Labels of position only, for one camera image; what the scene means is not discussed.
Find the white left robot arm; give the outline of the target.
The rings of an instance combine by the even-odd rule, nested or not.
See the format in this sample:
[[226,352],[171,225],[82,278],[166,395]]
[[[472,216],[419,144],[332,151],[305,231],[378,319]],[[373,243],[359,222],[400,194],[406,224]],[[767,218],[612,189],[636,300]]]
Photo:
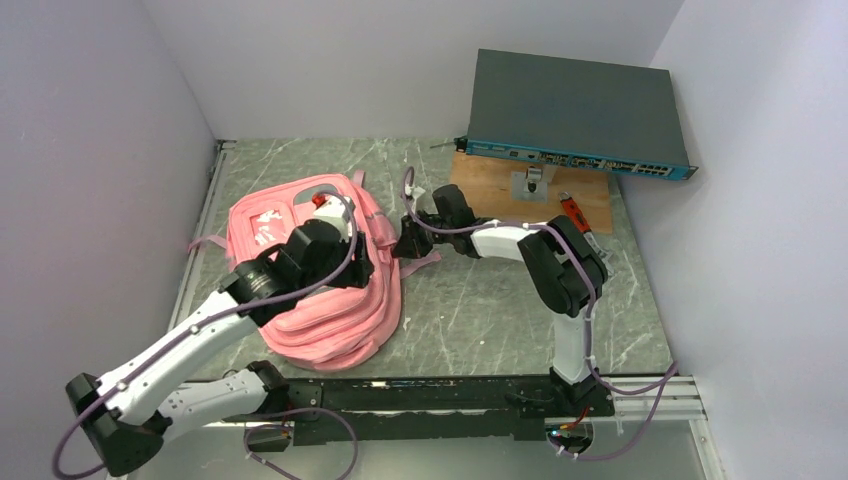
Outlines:
[[268,361],[191,388],[182,385],[225,347],[323,286],[363,288],[373,271],[362,231],[309,220],[287,242],[239,263],[201,306],[141,354],[66,386],[81,428],[111,476],[131,473],[169,441],[221,419],[279,417],[290,385]]

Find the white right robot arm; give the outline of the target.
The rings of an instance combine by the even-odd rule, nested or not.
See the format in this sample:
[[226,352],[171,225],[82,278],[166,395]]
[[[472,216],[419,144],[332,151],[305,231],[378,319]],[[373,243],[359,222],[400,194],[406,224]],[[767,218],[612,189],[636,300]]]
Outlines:
[[454,184],[433,192],[436,212],[430,214],[416,208],[423,193],[409,181],[401,187],[406,214],[393,255],[422,259],[436,245],[449,245],[468,258],[523,264],[536,294],[553,317],[552,371],[562,381],[551,388],[552,404],[564,415],[578,413],[590,399],[583,382],[593,375],[595,367],[589,336],[609,278],[599,253],[565,215],[541,223],[479,217]]

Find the pink student backpack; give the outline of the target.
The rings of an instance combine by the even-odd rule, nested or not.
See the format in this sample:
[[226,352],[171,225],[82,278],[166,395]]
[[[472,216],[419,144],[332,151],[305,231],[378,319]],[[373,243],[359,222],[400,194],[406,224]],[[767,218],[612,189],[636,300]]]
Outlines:
[[365,189],[363,171],[352,178],[322,174],[272,186],[242,197],[229,210],[227,233],[206,236],[226,251],[231,267],[288,239],[312,218],[318,191],[349,198],[364,246],[375,267],[363,289],[323,287],[260,327],[268,347],[290,363],[317,372],[353,368],[372,357],[401,320],[402,279],[440,261],[437,252],[402,266],[391,250],[398,235],[383,209]]

